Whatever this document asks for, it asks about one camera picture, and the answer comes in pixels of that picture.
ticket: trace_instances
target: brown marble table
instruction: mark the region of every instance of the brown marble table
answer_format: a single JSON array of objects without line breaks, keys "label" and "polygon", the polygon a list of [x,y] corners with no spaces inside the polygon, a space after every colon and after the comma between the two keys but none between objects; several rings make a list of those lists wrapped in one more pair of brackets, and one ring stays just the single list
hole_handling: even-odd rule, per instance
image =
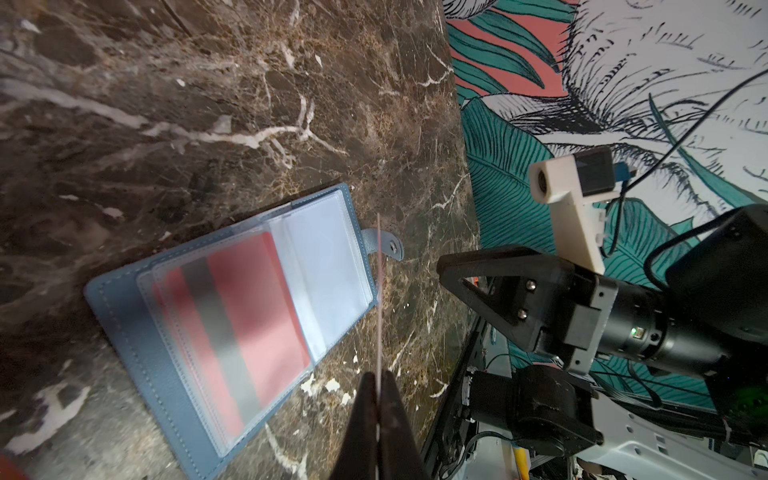
[{"label": "brown marble table", "polygon": [[[331,181],[351,186],[363,227],[381,213],[405,245],[386,264],[385,364],[420,444],[468,329],[435,263],[478,238],[440,1],[0,8],[11,459],[38,480],[183,478],[81,289]],[[220,478],[325,478],[374,332],[369,314]]]}]

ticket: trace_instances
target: tropical leaf wallpaper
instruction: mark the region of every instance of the tropical leaf wallpaper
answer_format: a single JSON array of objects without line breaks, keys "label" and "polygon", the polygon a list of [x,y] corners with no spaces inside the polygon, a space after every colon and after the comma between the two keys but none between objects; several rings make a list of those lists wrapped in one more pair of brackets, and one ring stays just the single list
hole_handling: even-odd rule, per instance
[{"label": "tropical leaf wallpaper", "polygon": [[[443,0],[481,244],[553,253],[532,162],[611,145],[640,174],[717,99],[768,67],[758,0]],[[606,275],[648,285],[655,247],[731,208],[768,200],[768,81],[753,82],[633,189]],[[615,221],[611,211],[607,224]],[[606,244],[613,242],[608,231]],[[667,251],[657,274],[700,239]],[[510,344],[513,365],[545,361]],[[666,400],[712,407],[700,380],[653,377]],[[595,375],[642,394],[622,359]]]}]

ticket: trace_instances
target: gray stripe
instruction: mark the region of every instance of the gray stripe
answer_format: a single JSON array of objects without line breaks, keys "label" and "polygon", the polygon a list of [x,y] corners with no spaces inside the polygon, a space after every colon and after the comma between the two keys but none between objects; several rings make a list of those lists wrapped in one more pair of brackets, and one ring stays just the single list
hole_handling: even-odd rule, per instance
[{"label": "gray stripe", "polygon": [[216,290],[208,262],[205,258],[193,260],[181,267],[181,274],[219,362],[224,382],[237,404],[243,424],[247,425],[261,410],[259,399],[251,384],[245,360],[240,355],[232,323]]}]

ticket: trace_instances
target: marble countertop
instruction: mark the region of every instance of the marble countertop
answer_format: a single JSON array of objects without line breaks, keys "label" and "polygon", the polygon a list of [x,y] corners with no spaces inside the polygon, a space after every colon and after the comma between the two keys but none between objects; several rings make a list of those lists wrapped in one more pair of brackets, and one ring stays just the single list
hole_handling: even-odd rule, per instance
[{"label": "marble countertop", "polygon": [[[441,2],[13,5],[0,19],[12,460],[37,480],[183,478],[83,286],[333,181],[363,228],[380,213],[405,246],[386,264],[384,356],[420,445],[469,328],[435,264],[478,241]],[[361,319],[219,478],[325,478],[375,328]]]}]

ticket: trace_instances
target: open blue leather wallet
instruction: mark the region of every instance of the open blue leather wallet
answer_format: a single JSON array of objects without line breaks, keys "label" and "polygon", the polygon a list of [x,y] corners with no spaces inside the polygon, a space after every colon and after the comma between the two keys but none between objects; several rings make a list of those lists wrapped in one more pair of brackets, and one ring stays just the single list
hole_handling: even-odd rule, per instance
[{"label": "open blue leather wallet", "polygon": [[187,477],[215,477],[375,304],[376,249],[338,184],[88,283]]}]

